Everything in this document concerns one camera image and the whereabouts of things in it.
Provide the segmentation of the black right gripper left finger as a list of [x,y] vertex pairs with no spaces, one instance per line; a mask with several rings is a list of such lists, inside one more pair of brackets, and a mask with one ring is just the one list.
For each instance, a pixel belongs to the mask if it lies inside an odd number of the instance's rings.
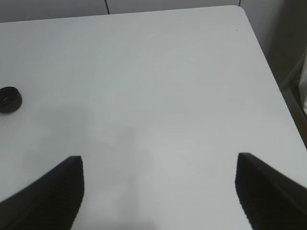
[[2,230],[70,230],[84,196],[83,161],[70,156],[0,203]]

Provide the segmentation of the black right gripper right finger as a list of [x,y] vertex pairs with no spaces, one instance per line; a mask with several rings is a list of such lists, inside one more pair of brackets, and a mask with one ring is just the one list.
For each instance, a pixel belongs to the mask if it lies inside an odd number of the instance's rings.
[[238,155],[235,187],[252,229],[307,228],[307,189],[256,156]]

